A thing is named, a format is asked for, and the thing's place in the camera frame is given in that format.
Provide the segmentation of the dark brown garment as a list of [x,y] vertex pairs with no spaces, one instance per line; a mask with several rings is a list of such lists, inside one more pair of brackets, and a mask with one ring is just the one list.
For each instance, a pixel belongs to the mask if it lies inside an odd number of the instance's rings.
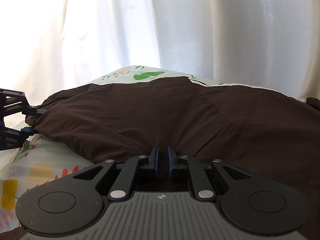
[[301,229],[319,239],[319,110],[272,90],[205,87],[187,77],[85,85],[51,95],[26,123],[93,163],[149,154],[221,159],[300,191]]

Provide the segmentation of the white sheer curtain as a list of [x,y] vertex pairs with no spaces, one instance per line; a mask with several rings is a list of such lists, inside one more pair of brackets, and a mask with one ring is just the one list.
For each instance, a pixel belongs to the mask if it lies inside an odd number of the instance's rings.
[[319,97],[319,0],[1,0],[1,87],[37,105],[140,65]]

